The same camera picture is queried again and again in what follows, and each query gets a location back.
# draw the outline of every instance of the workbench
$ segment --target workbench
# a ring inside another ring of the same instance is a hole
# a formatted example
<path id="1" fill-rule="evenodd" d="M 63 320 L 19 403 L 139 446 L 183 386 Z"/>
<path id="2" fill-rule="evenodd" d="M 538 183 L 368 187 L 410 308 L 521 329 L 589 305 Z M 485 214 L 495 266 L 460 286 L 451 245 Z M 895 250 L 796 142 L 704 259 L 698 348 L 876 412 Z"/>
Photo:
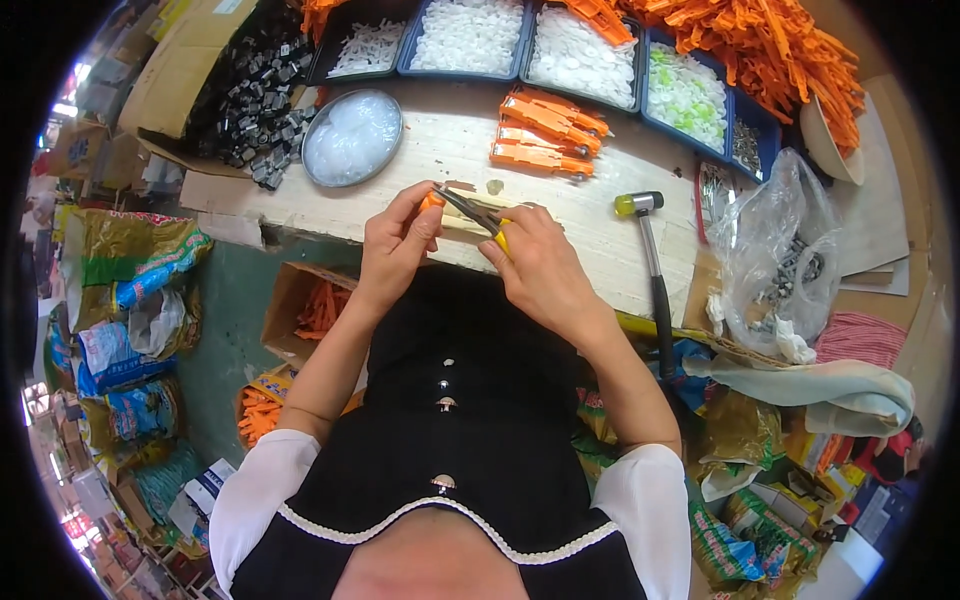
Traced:
<path id="1" fill-rule="evenodd" d="M 488 181 L 501 180 L 500 198 L 542 204 L 564 226 L 601 298 L 617 310 L 652 318 L 650 276 L 638 224 L 636 219 L 618 221 L 612 201 L 617 194 L 658 190 L 665 203 L 652 214 L 651 224 L 672 323 L 682 324 L 699 245 L 691 224 L 696 162 L 689 149 L 645 128 L 634 117 L 606 114 L 616 137 L 603 139 L 603 149 L 593 161 L 594 177 L 577 183 L 490 162 L 497 107 L 509 91 L 507 85 L 402 80 L 343 86 L 333 93 L 362 87 L 376 87 L 394 96 L 403 108 L 405 124 L 395 158 L 371 180 L 347 188 L 321 188 L 297 163 L 287 169 L 277 192 L 271 193 L 250 179 L 189 172 L 181 206 L 199 211 L 202 228 L 222 228 L 227 222 L 233 224 L 229 227 L 256 231 L 259 225 L 273 225 L 296 235 L 361 243 L 364 223 L 397 191 L 417 181 L 456 180 L 487 193 Z M 312 103 L 315 97 L 315 91 L 308 89 L 301 104 Z M 211 234 L 221 237 L 215 231 Z M 439 250 L 431 257 L 492 272 L 475 248 L 482 238 L 462 235 L 450 232 L 439 239 Z"/>

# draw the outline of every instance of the towel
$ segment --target towel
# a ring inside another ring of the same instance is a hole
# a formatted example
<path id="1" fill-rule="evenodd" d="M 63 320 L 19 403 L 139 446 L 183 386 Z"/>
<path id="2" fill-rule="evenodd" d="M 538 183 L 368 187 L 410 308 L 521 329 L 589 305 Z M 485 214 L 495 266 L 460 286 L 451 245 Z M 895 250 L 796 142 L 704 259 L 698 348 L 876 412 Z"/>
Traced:
<path id="1" fill-rule="evenodd" d="M 685 358 L 684 370 L 775 406 L 806 406 L 810 433 L 887 438 L 903 431 L 913 417 L 910 382 L 859 360 L 761 370 L 717 355 L 711 361 Z"/>

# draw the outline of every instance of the woman's right hand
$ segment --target woman's right hand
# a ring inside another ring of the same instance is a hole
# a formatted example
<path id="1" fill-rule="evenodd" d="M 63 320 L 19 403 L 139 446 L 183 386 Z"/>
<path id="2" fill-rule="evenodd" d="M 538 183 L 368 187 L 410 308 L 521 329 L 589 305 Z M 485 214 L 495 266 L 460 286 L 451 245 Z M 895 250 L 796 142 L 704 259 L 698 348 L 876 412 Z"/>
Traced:
<path id="1" fill-rule="evenodd" d="M 501 228 L 510 256 L 493 240 L 479 249 L 500 272 L 514 306 L 578 349 L 609 325 L 616 327 L 613 309 L 593 291 L 563 228 L 546 208 L 520 205 L 497 216 L 512 221 Z"/>

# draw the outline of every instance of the white sleeve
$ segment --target white sleeve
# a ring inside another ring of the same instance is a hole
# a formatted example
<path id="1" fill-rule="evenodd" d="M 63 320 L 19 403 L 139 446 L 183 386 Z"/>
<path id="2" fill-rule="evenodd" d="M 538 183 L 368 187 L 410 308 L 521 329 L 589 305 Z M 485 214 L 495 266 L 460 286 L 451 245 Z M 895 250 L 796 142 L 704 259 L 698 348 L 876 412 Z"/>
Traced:
<path id="1" fill-rule="evenodd" d="M 680 457 L 662 444 L 633 449 L 600 475 L 593 506 L 620 528 L 647 597 L 686 600 L 690 525 Z"/>
<path id="2" fill-rule="evenodd" d="M 210 516 L 210 560 L 225 592 L 277 509 L 300 489 L 319 452 L 313 436 L 275 429 L 260 438 L 224 482 Z"/>

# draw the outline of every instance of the green floor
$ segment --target green floor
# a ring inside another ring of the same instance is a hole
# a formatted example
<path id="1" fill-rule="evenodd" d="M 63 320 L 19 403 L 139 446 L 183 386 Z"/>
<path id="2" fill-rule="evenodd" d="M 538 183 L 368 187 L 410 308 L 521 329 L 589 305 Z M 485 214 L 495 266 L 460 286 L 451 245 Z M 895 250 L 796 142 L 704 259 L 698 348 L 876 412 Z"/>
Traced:
<path id="1" fill-rule="evenodd" d="M 178 375 L 187 435 L 205 465 L 221 457 L 240 465 L 244 452 L 237 442 L 234 398 L 253 377 L 282 362 L 260 345 L 263 313 L 280 263 L 360 264 L 359 246 L 296 238 L 284 246 L 281 252 L 266 253 L 217 242 L 198 267 L 203 332 L 197 347 L 181 355 Z"/>

